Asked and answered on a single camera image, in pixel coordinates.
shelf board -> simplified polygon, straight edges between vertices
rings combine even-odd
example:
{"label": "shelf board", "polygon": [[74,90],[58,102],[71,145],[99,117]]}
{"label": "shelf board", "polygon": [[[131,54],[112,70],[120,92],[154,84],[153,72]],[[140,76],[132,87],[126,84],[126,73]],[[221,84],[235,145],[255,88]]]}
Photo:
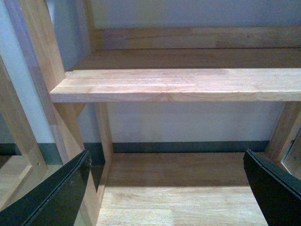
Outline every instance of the shelf board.
{"label": "shelf board", "polygon": [[301,101],[301,49],[103,50],[51,92],[53,102]]}
{"label": "shelf board", "polygon": [[97,225],[267,223],[244,153],[115,153]]}

wooden plank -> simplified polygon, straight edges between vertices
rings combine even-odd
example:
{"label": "wooden plank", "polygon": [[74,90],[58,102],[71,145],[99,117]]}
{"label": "wooden plank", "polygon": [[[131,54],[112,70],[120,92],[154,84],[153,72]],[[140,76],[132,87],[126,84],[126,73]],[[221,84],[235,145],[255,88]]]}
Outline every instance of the wooden plank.
{"label": "wooden plank", "polygon": [[287,156],[283,160],[283,165],[295,177],[301,180],[301,133],[299,132]]}
{"label": "wooden plank", "polygon": [[37,181],[44,176],[47,165],[34,137],[20,100],[0,56],[0,112],[22,156],[31,165]]}
{"label": "wooden plank", "polygon": [[243,155],[115,153],[98,225],[266,226]]}
{"label": "wooden plank", "polygon": [[0,169],[0,187],[5,184],[7,189],[5,197],[0,199],[0,209],[13,204],[40,184],[42,177],[37,176],[33,166],[26,166],[24,162],[22,156],[12,156]]}
{"label": "wooden plank", "polygon": [[300,69],[73,71],[53,102],[301,101]]}
{"label": "wooden plank", "polygon": [[281,162],[301,126],[301,102],[287,102],[266,152],[273,162]]}
{"label": "wooden plank", "polygon": [[92,49],[300,47],[301,26],[94,29]]}
{"label": "wooden plank", "polygon": [[[65,164],[83,150],[83,144],[74,106],[70,105],[70,113],[65,106],[55,109],[49,98],[49,91],[65,78],[65,72],[47,4],[44,0],[5,0],[5,4]],[[80,208],[86,225],[96,224],[99,208],[93,178],[89,177]]]}
{"label": "wooden plank", "polygon": [[301,48],[126,49],[97,51],[72,70],[301,68]]}

